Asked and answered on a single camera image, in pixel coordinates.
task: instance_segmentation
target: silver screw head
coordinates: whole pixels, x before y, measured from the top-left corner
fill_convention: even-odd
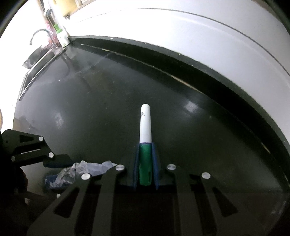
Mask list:
[[[89,173],[84,173],[81,175],[81,179],[82,180],[88,180],[90,178],[90,174]]]
[[[175,169],[176,169],[176,165],[174,165],[174,164],[169,164],[169,165],[167,165],[167,169],[168,169],[168,170],[175,170]]]
[[[121,171],[121,170],[124,170],[124,169],[125,169],[124,165],[116,165],[116,170],[117,171]]]
[[[210,173],[207,173],[207,172],[203,172],[201,174],[201,177],[204,178],[204,179],[209,179],[211,177]]]

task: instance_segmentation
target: black table surface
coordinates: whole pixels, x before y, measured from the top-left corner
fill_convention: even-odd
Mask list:
[[[13,129],[44,136],[54,153],[75,162],[118,164],[135,158],[144,103],[160,156],[191,173],[209,172],[272,227],[289,188],[273,156],[215,101],[140,61],[70,44],[17,101]],[[23,167],[32,192],[41,193],[53,172],[41,165]]]

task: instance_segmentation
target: bottle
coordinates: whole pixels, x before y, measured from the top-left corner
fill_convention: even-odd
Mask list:
[[[55,24],[54,28],[56,30],[56,36],[57,36],[57,39],[60,42],[60,44],[63,47],[67,46],[70,43],[70,41],[68,40],[68,35],[66,34],[66,32],[64,30],[60,29],[58,24]]]
[[[50,32],[50,35],[53,39],[53,41],[51,41],[51,38],[48,37],[49,45],[53,45],[54,43],[56,45],[59,45],[59,41],[58,41],[58,38],[57,38],[57,35],[55,32],[55,28],[52,27],[52,25],[49,23],[49,21],[46,21],[45,24],[46,24],[46,29]]]

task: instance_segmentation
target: white bottle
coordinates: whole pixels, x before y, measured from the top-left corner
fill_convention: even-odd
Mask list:
[[[57,24],[54,27],[57,30],[56,37],[57,37],[58,41],[60,42],[60,44],[63,47],[67,46],[70,43],[70,41],[68,40],[68,35],[66,34],[66,31],[60,29]]]

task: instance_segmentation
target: white marker cap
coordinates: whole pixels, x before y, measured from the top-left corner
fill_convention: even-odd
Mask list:
[[[151,118],[150,118],[150,106],[143,104],[141,106],[141,118],[140,118],[140,143],[151,143]]]

